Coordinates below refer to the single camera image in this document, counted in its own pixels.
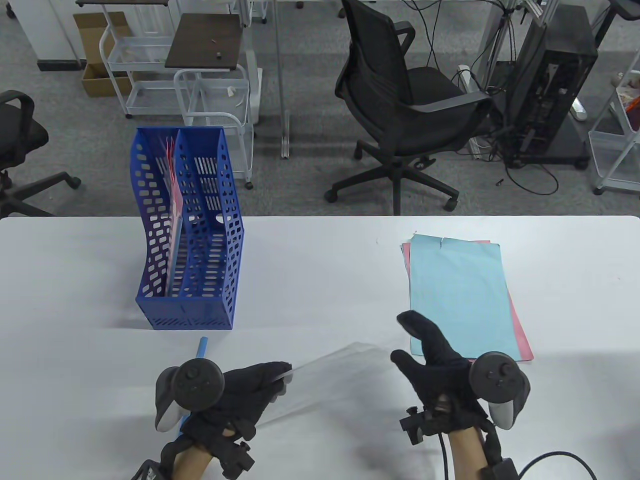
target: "light blue folder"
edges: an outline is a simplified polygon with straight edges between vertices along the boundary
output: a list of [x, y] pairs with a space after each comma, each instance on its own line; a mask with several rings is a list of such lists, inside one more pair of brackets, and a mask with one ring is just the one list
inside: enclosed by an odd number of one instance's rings
[[[497, 350], [521, 360], [500, 245], [415, 235], [411, 308], [435, 322], [462, 356]], [[422, 354], [417, 339], [411, 353]]]

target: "chair wheel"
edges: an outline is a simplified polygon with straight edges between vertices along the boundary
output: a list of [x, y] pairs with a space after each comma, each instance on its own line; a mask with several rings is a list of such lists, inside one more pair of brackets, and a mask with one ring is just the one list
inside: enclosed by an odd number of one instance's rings
[[334, 190], [327, 190], [324, 192], [324, 199], [330, 204], [334, 204], [338, 200], [338, 192]]
[[0, 172], [0, 186], [4, 190], [9, 190], [13, 186], [13, 180], [9, 178], [9, 175], [3, 175]]
[[67, 182], [67, 185], [69, 185], [72, 189], [77, 190], [81, 183], [82, 180], [80, 180], [78, 177], [72, 177], [71, 181]]
[[442, 208], [447, 212], [453, 212], [453, 210], [455, 210], [457, 206], [458, 206], [458, 201], [454, 198], [450, 198], [447, 200], [447, 203], [444, 204], [444, 207]]
[[587, 168], [589, 167], [589, 161], [580, 160], [574, 164], [574, 167], [576, 170], [587, 170]]

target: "pink folder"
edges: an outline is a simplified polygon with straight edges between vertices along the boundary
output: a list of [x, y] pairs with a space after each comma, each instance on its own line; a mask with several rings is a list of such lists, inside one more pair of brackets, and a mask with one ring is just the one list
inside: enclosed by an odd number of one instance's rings
[[[477, 240], [478, 243], [490, 243], [489, 240]], [[402, 252], [404, 256], [404, 266], [406, 268], [406, 272], [409, 275], [409, 279], [411, 278], [411, 243], [406, 242], [402, 244]], [[529, 345], [529, 341], [527, 340], [527, 336], [524, 333], [522, 328], [522, 324], [520, 323], [520, 319], [518, 318], [518, 314], [516, 313], [516, 308], [513, 306], [513, 300], [511, 299], [511, 294], [509, 294], [509, 303], [511, 304], [511, 317], [513, 318], [513, 331], [516, 335], [516, 341], [518, 342], [518, 349], [520, 350], [520, 356], [522, 357], [523, 362], [528, 362], [533, 360], [533, 352], [531, 351], [531, 346]]]

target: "blue plastic file holder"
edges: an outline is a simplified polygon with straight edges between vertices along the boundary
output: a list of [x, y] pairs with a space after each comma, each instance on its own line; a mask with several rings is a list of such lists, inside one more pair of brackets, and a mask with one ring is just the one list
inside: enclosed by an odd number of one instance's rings
[[[167, 138], [175, 139], [176, 174], [184, 202], [168, 296]], [[147, 261], [136, 302], [153, 328], [231, 329], [244, 227], [224, 130], [139, 128], [131, 147], [131, 183], [147, 233]]]

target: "chair base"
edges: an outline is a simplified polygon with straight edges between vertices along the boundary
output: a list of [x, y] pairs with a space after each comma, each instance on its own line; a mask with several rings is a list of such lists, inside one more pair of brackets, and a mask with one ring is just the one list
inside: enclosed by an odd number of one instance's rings
[[53, 213], [26, 204], [23, 200], [60, 182], [66, 182], [67, 185], [74, 190], [82, 183], [82, 180], [78, 177], [72, 177], [67, 172], [60, 172], [56, 175], [51, 175], [45, 179], [16, 188], [10, 188], [12, 182], [6, 172], [0, 173], [0, 180], [0, 219], [8, 217], [11, 213], [20, 213], [30, 217], [54, 216]]
[[[382, 165], [373, 168], [372, 170], [367, 170], [366, 172], [359, 173], [357, 175], [349, 177], [348, 179], [344, 179], [340, 182], [334, 183], [331, 186], [331, 189], [324, 194], [324, 199], [330, 204], [338, 200], [338, 191], [342, 190], [343, 188], [370, 182], [372, 180], [388, 178], [393, 182], [394, 186], [394, 215], [401, 214], [400, 183], [402, 179], [411, 180], [421, 185], [425, 185], [427, 187], [438, 190], [445, 195], [449, 195], [450, 199], [443, 206], [444, 210], [446, 210], [447, 212], [453, 212], [453, 210], [458, 205], [458, 196], [460, 195], [460, 192], [458, 190], [419, 171], [426, 168], [427, 166], [432, 165], [435, 162], [435, 160], [430, 159], [428, 156], [423, 155], [415, 157], [393, 157], [392, 159], [388, 159], [380, 149], [362, 140], [358, 140], [356, 149], [353, 152], [353, 158], [356, 160], [360, 160], [362, 158], [363, 151], [367, 152], [373, 158], [378, 160]], [[418, 169], [409, 166], [409, 164], [416, 158], [420, 158], [420, 161], [418, 162]]]

